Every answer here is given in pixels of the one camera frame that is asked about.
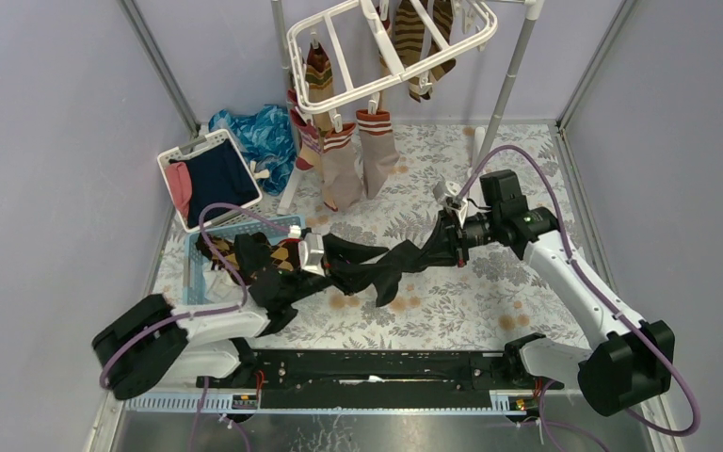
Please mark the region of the red striped sock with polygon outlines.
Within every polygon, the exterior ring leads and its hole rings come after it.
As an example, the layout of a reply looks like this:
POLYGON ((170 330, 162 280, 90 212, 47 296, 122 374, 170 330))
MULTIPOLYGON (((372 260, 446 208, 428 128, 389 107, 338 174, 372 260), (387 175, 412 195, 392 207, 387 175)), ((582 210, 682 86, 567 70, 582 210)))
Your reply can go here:
POLYGON ((323 196, 323 202, 332 212, 338 212, 339 206, 336 201, 335 190, 330 185, 322 185, 321 192, 323 196))
POLYGON ((297 108, 297 94, 294 89, 287 90, 289 116, 292 125, 300 137, 299 149, 296 158, 296 168, 299 170, 322 170, 321 143, 317 128, 312 120, 305 119, 297 108))

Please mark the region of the black sock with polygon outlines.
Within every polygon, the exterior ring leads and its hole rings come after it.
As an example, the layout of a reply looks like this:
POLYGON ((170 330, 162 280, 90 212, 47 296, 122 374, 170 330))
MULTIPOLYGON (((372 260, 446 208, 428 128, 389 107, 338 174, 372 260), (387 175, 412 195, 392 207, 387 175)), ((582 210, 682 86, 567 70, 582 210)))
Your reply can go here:
POLYGON ((376 290, 376 307, 385 307, 394 300, 404 273, 420 273, 435 264, 428 250, 418 248, 410 240, 393 247, 368 268, 367 275, 376 290))

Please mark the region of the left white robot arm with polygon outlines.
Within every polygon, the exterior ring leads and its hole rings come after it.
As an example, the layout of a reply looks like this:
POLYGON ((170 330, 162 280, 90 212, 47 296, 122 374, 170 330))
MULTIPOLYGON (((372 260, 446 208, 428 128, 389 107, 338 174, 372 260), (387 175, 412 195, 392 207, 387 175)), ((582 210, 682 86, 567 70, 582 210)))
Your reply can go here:
POLYGON ((334 234, 289 236, 271 244, 262 234, 200 240, 211 249, 219 288, 202 304, 176 305, 150 294, 104 327, 91 346, 102 367, 100 386, 118 400, 161 383, 224 379, 233 387, 254 374, 250 338, 283 330, 295 303, 330 287, 347 293, 380 287, 393 264, 388 248, 334 234))

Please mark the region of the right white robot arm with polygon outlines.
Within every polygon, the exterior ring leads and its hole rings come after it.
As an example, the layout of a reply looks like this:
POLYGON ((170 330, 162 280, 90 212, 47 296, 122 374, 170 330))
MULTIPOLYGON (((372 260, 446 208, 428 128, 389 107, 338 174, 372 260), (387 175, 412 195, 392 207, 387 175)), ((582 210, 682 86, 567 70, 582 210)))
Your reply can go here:
POLYGON ((464 266, 475 247, 498 243, 532 268, 564 303, 588 341, 586 348, 557 343, 533 333, 505 345, 504 379, 524 388, 536 378, 578 389, 598 414, 610 416, 669 390, 675 336, 663 321, 647 322, 587 263, 580 262, 555 214, 531 208, 511 170, 479 179, 485 207, 469 214, 457 183, 433 188, 442 206, 419 264, 464 266))

